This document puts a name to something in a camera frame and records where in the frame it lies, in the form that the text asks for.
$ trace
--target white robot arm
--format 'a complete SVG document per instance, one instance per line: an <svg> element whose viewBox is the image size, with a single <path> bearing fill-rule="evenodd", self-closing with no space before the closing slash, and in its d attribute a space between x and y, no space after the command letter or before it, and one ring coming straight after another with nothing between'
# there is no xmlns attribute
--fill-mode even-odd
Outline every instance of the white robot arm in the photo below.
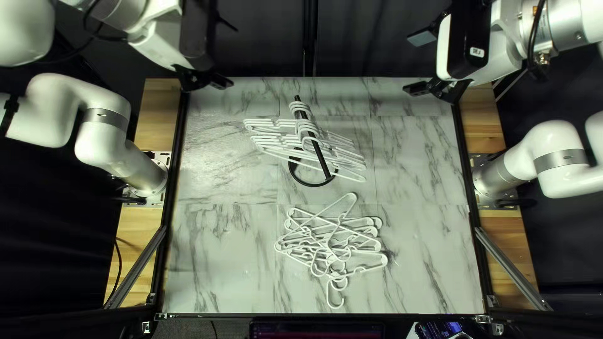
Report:
<svg viewBox="0 0 603 339"><path fill-rule="evenodd" d="M603 41L602 17L600 0L452 0L430 26L407 37L415 46L437 40L437 77L404 91L454 103L467 86L516 72L524 60L526 71L545 78L560 51Z"/></svg>
<svg viewBox="0 0 603 339"><path fill-rule="evenodd" d="M211 85L218 89L232 81L213 70L215 25L226 24L216 1L198 0L60 0L121 30L127 37L91 39L127 42L158 65L176 71L182 89L190 92ZM54 7L58 0L0 1L0 66L15 67L45 56L54 35Z"/></svg>
<svg viewBox="0 0 603 339"><path fill-rule="evenodd" d="M62 0L87 10L93 0ZM0 66L31 63L48 53L54 35L52 0L0 1ZM100 0L92 16L128 33L128 43L158 65L194 67L178 50L180 0Z"/></svg>
<svg viewBox="0 0 603 339"><path fill-rule="evenodd" d="M448 70L452 16L446 16L438 33L438 78L446 81L471 79L469 86L476 86L521 69L522 60L528 57L528 40L537 4L538 0L492 2L488 63L461 78L450 75ZM600 0L547 0L538 22L534 55L540 63L547 63L561 51L602 41L602 17L603 1Z"/></svg>
<svg viewBox="0 0 603 339"><path fill-rule="evenodd" d="M596 166L590 166L576 128L551 120L532 128L523 140L473 173L478 194L503 198L503 192L538 178L549 198L566 198L603 191L603 112L586 121L586 133Z"/></svg>
<svg viewBox="0 0 603 339"><path fill-rule="evenodd" d="M0 93L0 121L7 138L44 147L64 146L78 110L84 119L77 134L75 155L130 184L140 197L159 194L167 171L141 152L125 135L130 103L98 86L59 74L40 74L25 96Z"/></svg>

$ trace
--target marble table top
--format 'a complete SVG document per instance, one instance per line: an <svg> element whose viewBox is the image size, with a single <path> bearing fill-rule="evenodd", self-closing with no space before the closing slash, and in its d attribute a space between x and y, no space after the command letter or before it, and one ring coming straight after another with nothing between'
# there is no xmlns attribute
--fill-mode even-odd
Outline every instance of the marble table top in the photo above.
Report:
<svg viewBox="0 0 603 339"><path fill-rule="evenodd" d="M417 78L233 78L191 93L164 312L228 314L484 312L450 107L410 97ZM292 118L294 95L319 126L353 139L364 183L308 188L261 153L242 120ZM307 170L308 181L321 173ZM277 253L285 211L355 192L354 215L381 217L390 263L354 277L341 309L324 281Z"/></svg>

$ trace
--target pile of hangers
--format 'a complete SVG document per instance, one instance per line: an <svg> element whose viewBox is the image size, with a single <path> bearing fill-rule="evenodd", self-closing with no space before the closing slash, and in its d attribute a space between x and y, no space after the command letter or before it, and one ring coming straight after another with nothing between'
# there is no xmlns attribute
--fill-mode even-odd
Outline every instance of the pile of hangers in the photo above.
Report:
<svg viewBox="0 0 603 339"><path fill-rule="evenodd" d="M327 165L337 169L332 173L334 176L356 182L366 181L366 178L358 173L367 169L364 157L359 154L351 139L319 128L312 121L310 107L301 101L293 101L289 104L289 109L292 114L305 112L307 119L243 120L245 128L255 132L256 135L251 137L251 141L260 151L322 171L318 166L319 158L313 145L313 142L316 142Z"/></svg>
<svg viewBox="0 0 603 339"><path fill-rule="evenodd" d="M378 237L383 221L347 216L357 199L347 193L318 213L291 208L284 223L288 232L274 244L279 253L307 266L314 276L327 277L326 301L333 309L342 307L345 298L334 305L330 290L341 292L352 276L381 270L388 263Z"/></svg>

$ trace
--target bolt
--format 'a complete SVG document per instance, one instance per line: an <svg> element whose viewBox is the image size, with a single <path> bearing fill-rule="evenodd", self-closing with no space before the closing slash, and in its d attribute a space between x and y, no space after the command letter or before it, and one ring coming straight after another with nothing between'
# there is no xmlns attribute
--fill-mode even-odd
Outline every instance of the bolt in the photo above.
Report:
<svg viewBox="0 0 603 339"><path fill-rule="evenodd" d="M536 56L536 63L539 65L548 65L551 56L547 53L538 53Z"/></svg>

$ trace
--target wooden board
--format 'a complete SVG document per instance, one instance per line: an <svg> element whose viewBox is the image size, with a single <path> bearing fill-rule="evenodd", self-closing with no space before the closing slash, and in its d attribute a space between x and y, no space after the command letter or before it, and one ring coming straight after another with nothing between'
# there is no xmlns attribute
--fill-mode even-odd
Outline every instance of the wooden board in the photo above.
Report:
<svg viewBox="0 0 603 339"><path fill-rule="evenodd" d="M505 149L494 92L490 84L471 87L460 103L469 153L495 153ZM479 211L482 227L513 264L538 288L520 211ZM494 294L501 306L533 309L502 266L488 254Z"/></svg>
<svg viewBox="0 0 603 339"><path fill-rule="evenodd" d="M178 79L147 79L134 143L143 151L171 151L174 139L180 83ZM140 253L161 223L162 208L123 207L117 231L122 256L120 281L130 271ZM105 300L109 297L117 277L119 261L113 249L113 260ZM122 307L143 304L151 291L155 255L149 260L138 280L125 298Z"/></svg>

